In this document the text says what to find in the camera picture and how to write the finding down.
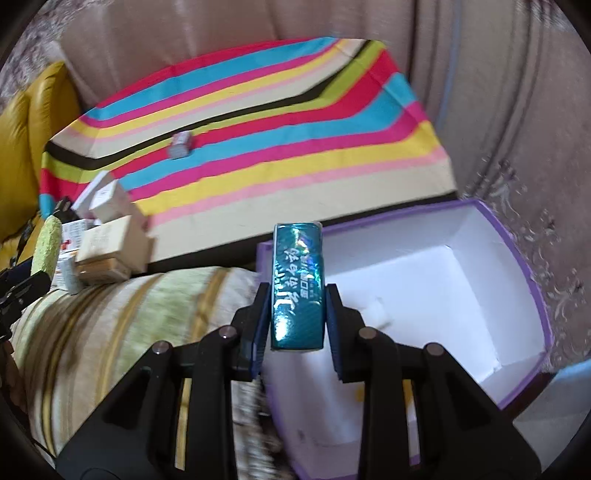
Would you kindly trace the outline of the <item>yellow sponge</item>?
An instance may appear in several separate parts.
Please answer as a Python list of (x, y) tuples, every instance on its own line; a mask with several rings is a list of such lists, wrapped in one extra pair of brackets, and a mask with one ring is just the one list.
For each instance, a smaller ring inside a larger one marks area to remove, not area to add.
[(46, 273), (53, 279), (62, 242), (62, 223), (48, 216), (40, 229), (31, 263), (31, 274)]

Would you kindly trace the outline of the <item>white cylindrical bottle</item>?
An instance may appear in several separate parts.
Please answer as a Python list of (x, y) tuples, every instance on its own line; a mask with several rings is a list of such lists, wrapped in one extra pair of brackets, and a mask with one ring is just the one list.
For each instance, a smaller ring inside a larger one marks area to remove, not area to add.
[(79, 279), (76, 271), (76, 262), (73, 256), (63, 256), (58, 261), (64, 289), (71, 295), (78, 294), (84, 284)]

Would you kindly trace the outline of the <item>large white text box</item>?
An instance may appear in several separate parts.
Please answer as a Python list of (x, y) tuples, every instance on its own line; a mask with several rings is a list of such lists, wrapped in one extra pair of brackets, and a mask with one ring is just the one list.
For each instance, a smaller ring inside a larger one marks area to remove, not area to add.
[(76, 254), (78, 264), (114, 258), (143, 273), (150, 258), (152, 239), (131, 216), (124, 216), (84, 232)]

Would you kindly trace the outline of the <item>small white silver box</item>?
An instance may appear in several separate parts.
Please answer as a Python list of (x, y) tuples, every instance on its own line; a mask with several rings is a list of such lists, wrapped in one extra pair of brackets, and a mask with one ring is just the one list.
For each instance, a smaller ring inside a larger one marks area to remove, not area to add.
[(90, 203), (90, 212), (102, 223), (125, 216), (131, 216), (140, 221), (137, 207), (117, 180), (111, 181), (94, 194)]

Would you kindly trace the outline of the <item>teal holographic box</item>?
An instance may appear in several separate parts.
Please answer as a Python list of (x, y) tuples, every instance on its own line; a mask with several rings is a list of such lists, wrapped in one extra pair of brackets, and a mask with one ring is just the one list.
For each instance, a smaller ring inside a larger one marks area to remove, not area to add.
[(317, 351), (325, 337), (325, 268), (322, 225), (277, 224), (271, 263), (274, 351)]

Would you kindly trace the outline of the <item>small red grey packet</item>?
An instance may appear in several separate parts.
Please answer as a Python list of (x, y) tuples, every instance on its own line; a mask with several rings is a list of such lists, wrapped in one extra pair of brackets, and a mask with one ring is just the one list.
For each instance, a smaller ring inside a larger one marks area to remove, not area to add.
[(186, 157), (192, 150), (192, 134), (190, 131), (180, 131), (172, 135), (167, 148), (171, 159)]

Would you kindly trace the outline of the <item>white gold toothpaste box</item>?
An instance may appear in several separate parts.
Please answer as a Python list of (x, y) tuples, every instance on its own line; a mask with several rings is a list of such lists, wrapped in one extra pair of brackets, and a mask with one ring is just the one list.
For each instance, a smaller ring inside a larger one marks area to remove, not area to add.
[(87, 284), (111, 284), (128, 280), (131, 270), (118, 259), (108, 258), (78, 264), (76, 274)]

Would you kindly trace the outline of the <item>black Dormi box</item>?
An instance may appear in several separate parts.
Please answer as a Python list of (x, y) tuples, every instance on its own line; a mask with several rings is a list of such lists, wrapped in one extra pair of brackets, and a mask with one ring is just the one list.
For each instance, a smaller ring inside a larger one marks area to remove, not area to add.
[(72, 200), (68, 196), (63, 197), (56, 203), (52, 215), (62, 224), (78, 221), (80, 219), (76, 211), (73, 209)]

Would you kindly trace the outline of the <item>white yellow-sided box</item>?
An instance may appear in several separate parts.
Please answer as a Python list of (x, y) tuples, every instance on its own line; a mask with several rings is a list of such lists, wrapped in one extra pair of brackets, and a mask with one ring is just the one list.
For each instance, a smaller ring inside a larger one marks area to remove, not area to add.
[(72, 209), (75, 211), (79, 218), (93, 218), (90, 212), (90, 204), (95, 193), (114, 180), (115, 178), (111, 175), (111, 173), (108, 170), (101, 170), (95, 175), (95, 177), (84, 187), (81, 193), (77, 196), (72, 205)]

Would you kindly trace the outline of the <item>white blue red medicine box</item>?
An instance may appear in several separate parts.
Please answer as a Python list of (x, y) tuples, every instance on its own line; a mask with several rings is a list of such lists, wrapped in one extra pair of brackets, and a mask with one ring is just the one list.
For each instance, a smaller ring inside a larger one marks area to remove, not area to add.
[(62, 225), (61, 252), (78, 250), (84, 233), (96, 226), (94, 219), (80, 219)]

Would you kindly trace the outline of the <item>beige striped blanket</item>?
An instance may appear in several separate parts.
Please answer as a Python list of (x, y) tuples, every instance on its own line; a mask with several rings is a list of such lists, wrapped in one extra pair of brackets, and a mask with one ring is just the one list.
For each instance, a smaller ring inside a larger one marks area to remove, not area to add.
[(155, 342), (177, 347), (228, 324), (252, 303), (259, 276), (242, 268), (176, 270), (57, 288), (12, 325), (13, 397), (25, 406), (33, 450), (52, 463), (109, 391)]

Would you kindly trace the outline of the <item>purple storage box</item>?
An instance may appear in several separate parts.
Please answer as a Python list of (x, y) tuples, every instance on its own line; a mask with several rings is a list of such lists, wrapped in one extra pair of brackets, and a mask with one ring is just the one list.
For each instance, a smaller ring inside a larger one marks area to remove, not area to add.
[[(552, 346), (532, 272), (482, 202), (388, 212), (322, 232), (325, 280), (370, 327), (399, 343), (442, 344), (499, 406)], [(329, 348), (267, 351), (263, 379), (288, 460), (302, 479), (353, 479), (363, 388), (339, 382)]]

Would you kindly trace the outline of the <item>yellow leather cushion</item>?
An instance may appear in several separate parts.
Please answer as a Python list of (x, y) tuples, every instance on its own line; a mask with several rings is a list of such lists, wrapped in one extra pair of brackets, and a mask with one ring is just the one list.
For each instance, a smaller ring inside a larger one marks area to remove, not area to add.
[(64, 62), (48, 66), (1, 113), (1, 268), (29, 259), (43, 225), (41, 155), (47, 141), (82, 113)]

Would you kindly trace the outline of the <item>rainbow striped cloth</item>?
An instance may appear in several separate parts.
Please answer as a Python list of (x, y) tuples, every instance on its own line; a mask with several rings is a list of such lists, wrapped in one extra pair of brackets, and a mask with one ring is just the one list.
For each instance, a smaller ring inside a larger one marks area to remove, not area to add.
[[(173, 134), (192, 150), (171, 159)], [(378, 40), (260, 42), (163, 68), (45, 144), (40, 209), (108, 170), (149, 221), (156, 262), (451, 197), (451, 160)]]

